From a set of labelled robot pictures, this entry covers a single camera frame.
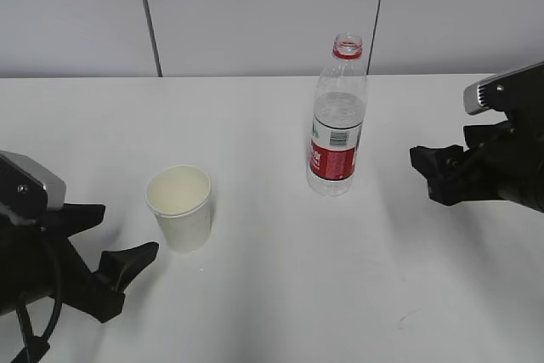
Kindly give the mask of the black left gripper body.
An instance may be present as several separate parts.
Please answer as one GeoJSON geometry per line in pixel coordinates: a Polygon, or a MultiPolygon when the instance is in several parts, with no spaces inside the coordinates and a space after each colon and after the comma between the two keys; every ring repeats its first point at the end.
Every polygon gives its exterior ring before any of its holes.
{"type": "Polygon", "coordinates": [[[63,305],[101,323],[118,316],[125,295],[113,292],[94,275],[70,237],[46,236],[42,218],[14,225],[1,216],[1,314],[14,311],[20,299],[33,303],[60,291],[63,305]]]}

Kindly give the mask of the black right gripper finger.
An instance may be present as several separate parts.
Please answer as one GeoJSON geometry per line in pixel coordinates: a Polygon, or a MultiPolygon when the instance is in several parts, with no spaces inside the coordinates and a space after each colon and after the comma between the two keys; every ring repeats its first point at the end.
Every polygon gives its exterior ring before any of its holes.
{"type": "Polygon", "coordinates": [[[410,148],[409,153],[412,167],[426,179],[428,186],[467,184],[462,174],[467,153],[460,145],[445,148],[418,145],[410,148]]]}

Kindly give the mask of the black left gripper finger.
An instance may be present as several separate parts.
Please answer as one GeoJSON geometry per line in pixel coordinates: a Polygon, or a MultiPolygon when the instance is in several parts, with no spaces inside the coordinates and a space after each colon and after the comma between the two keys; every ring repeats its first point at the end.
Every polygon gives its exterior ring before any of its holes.
{"type": "Polygon", "coordinates": [[[46,236],[69,238],[100,225],[104,216],[103,204],[66,203],[60,210],[43,216],[42,232],[46,236]]]}
{"type": "Polygon", "coordinates": [[[159,244],[154,241],[120,251],[103,251],[94,275],[113,292],[122,293],[155,260],[159,244]]]}

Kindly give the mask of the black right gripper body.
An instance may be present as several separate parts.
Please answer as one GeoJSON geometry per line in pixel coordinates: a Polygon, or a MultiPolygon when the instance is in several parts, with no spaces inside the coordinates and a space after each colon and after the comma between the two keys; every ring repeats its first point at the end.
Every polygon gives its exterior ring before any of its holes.
{"type": "Polygon", "coordinates": [[[431,200],[446,206],[465,201],[511,201],[543,211],[543,115],[508,113],[493,125],[463,128],[465,186],[428,186],[431,200]]]}

